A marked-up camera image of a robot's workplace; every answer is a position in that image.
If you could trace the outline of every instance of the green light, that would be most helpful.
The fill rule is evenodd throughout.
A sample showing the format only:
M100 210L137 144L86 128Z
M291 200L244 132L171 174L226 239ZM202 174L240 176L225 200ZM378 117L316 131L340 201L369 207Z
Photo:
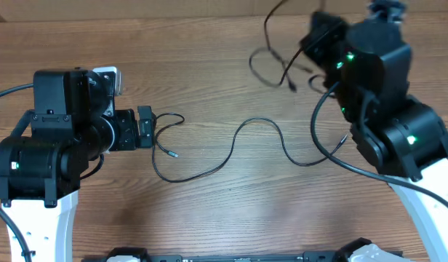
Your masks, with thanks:
M349 53L347 54L347 60L348 60L348 61L351 62L354 58L355 58L355 55L352 54L351 52L349 52Z
M410 145L413 145L416 141L418 141L418 139L413 135L409 135L407 140L408 140L408 144L410 144Z

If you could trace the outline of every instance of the wooden table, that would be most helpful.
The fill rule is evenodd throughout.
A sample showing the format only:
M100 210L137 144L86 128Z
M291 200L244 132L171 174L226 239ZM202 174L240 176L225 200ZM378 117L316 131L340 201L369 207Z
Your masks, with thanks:
M300 83L293 94L286 87L264 87L248 69L249 54L263 45L262 22L263 17L0 23L0 90L31 82L43 68L118 66L125 86L116 99L119 109L150 105L157 114L171 111L187 119L161 137L180 155L158 154L168 178L217 166L236 128L252 116L277 122L294 158L318 159L308 123L319 94L307 88L308 75L292 72ZM276 17L270 26L274 46L289 57L307 28L307 16ZM414 47L411 92L448 127L448 13L409 15L404 34ZM305 58L299 62L310 65ZM270 79L280 76L268 56L255 65ZM31 90L0 99L0 141L29 108ZM159 127L174 120L161 119ZM325 105L318 130L329 148L347 133L336 103ZM338 156L372 170L351 141ZM335 250L358 237L415 260L427 258L387 185L329 162L297 167L285 157L275 129L255 123L241 131L221 171L190 183L160 180L150 150L107 155L103 169L81 184L73 255L79 261L127 245L152 254L299 253ZM9 260L0 221L0 261Z

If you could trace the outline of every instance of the wooden tabletop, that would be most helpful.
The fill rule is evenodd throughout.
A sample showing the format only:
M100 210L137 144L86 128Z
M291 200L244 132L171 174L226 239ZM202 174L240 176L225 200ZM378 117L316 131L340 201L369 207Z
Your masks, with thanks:
M363 15L349 15L358 21ZM276 17L273 45L286 57L307 33L308 16ZM161 136L180 157L158 153L168 178L211 169L228 155L237 127L253 116L274 120L289 153L299 161L321 154L308 123L319 94L309 77L294 70L296 94L259 83L248 69L251 52L263 46L263 17L103 20L64 23L0 23L0 90L32 81L43 68L117 66L124 95L117 109L148 105L156 114L176 112L182 126ZM404 25L414 48L410 92L433 106L448 128L448 12L414 13ZM299 63L311 65L304 57ZM280 65L267 55L255 60L269 79ZM23 112L32 91L0 99L0 141ZM176 119L162 118L159 127ZM339 106L329 102L318 123L322 143L333 148L348 132ZM338 156L372 168L352 141ZM387 250L427 258L399 198L385 185L324 162L298 167L284 155L272 126L245 127L227 165L205 178L171 184L159 179L151 150L106 155L99 173L81 183L73 229L73 256L106 254L114 247L147 247L151 254L243 255L336 250L366 237ZM0 261L9 261L0 221Z

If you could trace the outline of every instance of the cable connector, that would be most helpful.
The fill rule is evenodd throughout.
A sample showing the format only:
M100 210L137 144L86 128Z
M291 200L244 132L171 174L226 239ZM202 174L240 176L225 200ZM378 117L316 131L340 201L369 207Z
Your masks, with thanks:
M174 152L172 152L172 151L168 151L167 154L170 155L170 156L172 156L172 157L179 157L178 154L176 154L176 153L174 153Z

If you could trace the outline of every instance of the beige wall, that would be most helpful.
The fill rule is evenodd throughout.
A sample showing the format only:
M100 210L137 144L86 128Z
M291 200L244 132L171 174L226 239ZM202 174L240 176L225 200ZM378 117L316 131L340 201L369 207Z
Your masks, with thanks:
M265 15L279 0L0 0L0 21ZM405 0L410 12L448 11L448 0ZM326 0L327 10L363 13L368 0ZM319 0L291 0L278 14L309 14Z

